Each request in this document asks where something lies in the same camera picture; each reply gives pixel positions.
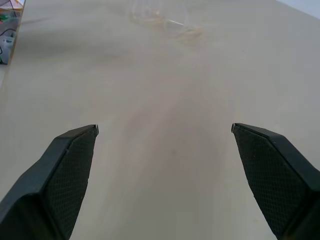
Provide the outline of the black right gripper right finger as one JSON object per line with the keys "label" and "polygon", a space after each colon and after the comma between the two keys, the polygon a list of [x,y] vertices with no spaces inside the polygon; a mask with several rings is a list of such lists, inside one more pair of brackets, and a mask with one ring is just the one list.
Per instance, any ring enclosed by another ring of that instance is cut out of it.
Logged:
{"label": "black right gripper right finger", "polygon": [[278,240],[320,238],[320,172],[283,135],[233,123],[248,185]]}

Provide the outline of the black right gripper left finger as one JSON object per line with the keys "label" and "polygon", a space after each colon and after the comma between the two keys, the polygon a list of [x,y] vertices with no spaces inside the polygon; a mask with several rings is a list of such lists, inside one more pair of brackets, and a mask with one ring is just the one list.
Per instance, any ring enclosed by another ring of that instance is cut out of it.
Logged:
{"label": "black right gripper left finger", "polygon": [[75,227],[94,155],[97,125],[52,140],[0,202],[2,240],[68,240]]}

